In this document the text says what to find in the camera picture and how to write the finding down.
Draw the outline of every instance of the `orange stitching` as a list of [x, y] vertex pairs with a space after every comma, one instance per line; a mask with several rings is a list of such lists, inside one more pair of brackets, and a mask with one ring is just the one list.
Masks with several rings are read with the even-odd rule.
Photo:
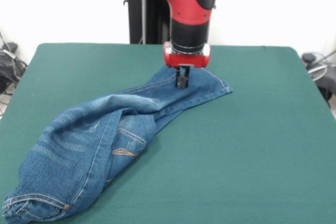
[[125, 149], [115, 149], [112, 154], [114, 155], [125, 155], [125, 156], [132, 156], [132, 157], [136, 157], [136, 155], [134, 153], [131, 153]]

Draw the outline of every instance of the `jeans seam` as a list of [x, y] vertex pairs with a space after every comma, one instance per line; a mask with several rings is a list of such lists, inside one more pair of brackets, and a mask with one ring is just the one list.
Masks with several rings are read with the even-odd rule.
[[165, 85], [165, 84], [171, 82], [174, 78], [175, 78], [175, 75], [172, 75], [171, 77], [169, 77], [168, 79], [166, 79], [164, 81], [153, 83], [153, 84], [148, 84], [148, 85], [145, 85], [145, 86], [142, 86], [142, 87], [137, 87], [137, 88], [130, 89], [130, 90], [127, 90], [127, 91], [118, 92], [117, 94], [134, 94], [134, 93], [138, 93], [138, 92], [141, 92], [141, 91], [144, 91], [144, 90], [147, 90], [147, 89], [156, 88], [156, 87], [159, 87], [159, 86], [162, 86], [162, 85]]
[[36, 215], [31, 214], [31, 213], [30, 213], [28, 210], [26, 210], [26, 209], [24, 209], [24, 211], [25, 211], [27, 214], [29, 214], [29, 215], [31, 215], [31, 216], [37, 218], [37, 219], [43, 219], [43, 218], [41, 218], [41, 217], [38, 217], [38, 216], [36, 216]]
[[6, 201], [12, 201], [12, 199], [19, 198], [19, 197], [25, 197], [25, 196], [28, 196], [28, 195], [40, 195], [40, 196], [43, 196], [43, 197], [52, 199], [52, 200], [54, 200], [54, 201], [57, 201], [57, 202], [59, 202], [59, 203], [61, 203], [61, 204], [63, 204], [63, 205], [66, 205], [66, 204], [63, 203], [62, 201], [60, 201], [60, 200], [58, 200], [58, 199], [54, 199], [54, 198], [49, 197], [49, 196], [44, 195], [44, 194], [22, 194], [22, 195], [19, 195], [19, 196], [15, 196], [15, 197], [8, 198], [8, 199], [6, 199]]
[[100, 144], [101, 144], [101, 141], [102, 141], [102, 138], [103, 138], [103, 136], [104, 136], [104, 133], [105, 133], [105, 130], [106, 130], [107, 126], [108, 126], [108, 123], [105, 125], [104, 130], [103, 130], [103, 132], [102, 132], [102, 134], [101, 134], [101, 137], [100, 137], [100, 139], [99, 139], [99, 143], [98, 143], [98, 145], [97, 145], [97, 149], [96, 149], [95, 155], [94, 155], [94, 157], [93, 157], [93, 159], [92, 159], [92, 163], [91, 163], [91, 165], [90, 165], [90, 169], [89, 169], [88, 175], [87, 175], [87, 177], [86, 177], [86, 180], [85, 180], [85, 182], [84, 182], [84, 185], [82, 186], [80, 192], [78, 193], [78, 195], [76, 196], [76, 198], [73, 200], [73, 202], [71, 203], [71, 205], [74, 204], [74, 203], [77, 201], [77, 199], [78, 199], [79, 196], [83, 193], [84, 188], [85, 188], [85, 186], [87, 185], [87, 183], [88, 183], [88, 181], [89, 181], [89, 177], [90, 177], [90, 174], [91, 174], [93, 165], [95, 164], [96, 157], [97, 157], [97, 153], [98, 153], [98, 150], [99, 150], [99, 148], [100, 148]]
[[21, 212], [26, 210], [26, 205], [29, 204], [28, 208], [33, 204], [32, 202], [29, 203], [29, 201], [26, 201], [22, 207], [20, 207], [19, 210], [15, 212], [16, 215], [20, 215]]
[[55, 216], [55, 217], [51, 217], [52, 219], [50, 219], [50, 220], [48, 220], [48, 221], [53, 221], [53, 220], [57, 220], [57, 219], [60, 219], [60, 218], [62, 218], [63, 217], [63, 215], [65, 215], [65, 211], [60, 215], [60, 216]]
[[207, 71], [206, 69], [202, 68], [205, 72], [209, 73], [211, 76], [215, 77], [217, 80], [219, 80], [222, 84], [222, 87], [228, 92], [230, 93], [230, 90], [228, 89], [227, 85], [224, 83], [224, 81], [220, 78], [218, 78], [217, 76], [215, 76], [213, 73]]
[[[211, 94], [207, 94], [207, 95], [204, 95], [204, 96], [199, 97], [199, 98], [195, 98], [195, 99], [190, 100], [190, 101], [185, 101], [185, 102], [183, 102], [182, 104], [180, 104], [180, 106], [181, 106], [181, 105], [184, 105], [184, 104], [186, 104], [186, 103], [192, 103], [192, 102], [194, 102], [194, 101], [196, 101], [196, 100], [202, 100], [202, 99], [204, 99], [205, 97], [210, 97], [210, 96], [213, 96], [213, 95], [215, 95], [215, 94], [222, 93], [223, 91], [227, 91], [227, 89], [226, 89], [225, 87], [223, 87], [222, 89], [220, 89], [220, 90], [218, 90], [218, 91], [216, 91], [216, 92], [213, 92], [213, 93], [211, 93]], [[164, 111], [174, 110], [176, 107], [177, 107], [177, 106], [168, 107], [168, 108], [166, 108]]]
[[137, 135], [135, 135], [135, 134], [133, 134], [133, 133], [131, 133], [131, 132], [129, 132], [129, 131], [121, 128], [121, 127], [118, 129], [118, 131], [121, 134], [124, 134], [124, 135], [126, 135], [126, 136], [128, 136], [128, 137], [130, 137], [130, 138], [132, 138], [132, 139], [134, 139], [134, 140], [136, 140], [138, 142], [140, 142], [141, 144], [146, 144], [146, 141], [144, 139], [142, 139], [141, 137], [139, 137], [139, 136], [137, 136]]
[[25, 200], [37, 200], [37, 201], [40, 201], [40, 202], [44, 202], [44, 203], [48, 203], [50, 205], [53, 205], [54, 207], [59, 207], [59, 208], [64, 208], [63, 206], [59, 206], [53, 202], [50, 202], [50, 201], [47, 201], [47, 200], [44, 200], [44, 199], [40, 199], [40, 198], [25, 198], [25, 199], [21, 199], [21, 200], [17, 200], [17, 201], [14, 201], [14, 202], [11, 202], [10, 204], [7, 204], [6, 206], [4, 207], [8, 207], [8, 206], [12, 206], [16, 203], [19, 203], [19, 202], [22, 202], [22, 201], [25, 201]]

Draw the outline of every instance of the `black cable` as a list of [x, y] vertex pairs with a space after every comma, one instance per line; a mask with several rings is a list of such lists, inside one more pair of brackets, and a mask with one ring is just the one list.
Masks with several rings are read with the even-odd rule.
[[324, 61], [324, 60], [330, 58], [330, 57], [333, 56], [334, 54], [336, 54], [336, 49], [335, 49], [333, 52], [331, 52], [330, 54], [328, 54], [327, 56], [324, 56], [322, 59], [320, 59], [320, 60], [318, 60], [317, 62], [315, 62], [315, 63], [311, 66], [311, 68], [316, 67], [319, 63], [321, 63], [322, 61]]

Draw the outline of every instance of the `denim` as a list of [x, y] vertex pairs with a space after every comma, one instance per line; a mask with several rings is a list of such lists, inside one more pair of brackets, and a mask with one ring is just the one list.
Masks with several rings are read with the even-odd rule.
[[19, 168], [6, 196], [7, 223], [58, 220], [86, 210], [154, 136], [184, 110], [231, 93], [204, 69], [191, 69], [187, 89], [163, 67], [145, 85], [60, 113]]

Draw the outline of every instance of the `table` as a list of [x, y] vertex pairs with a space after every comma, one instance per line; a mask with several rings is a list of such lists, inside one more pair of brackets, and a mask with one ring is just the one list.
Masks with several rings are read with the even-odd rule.
[[[336, 223], [336, 122], [297, 53], [212, 51], [208, 70], [234, 92], [185, 111], [89, 210], [59, 222]], [[40, 45], [0, 123], [0, 198], [55, 115], [163, 64], [162, 46]]]

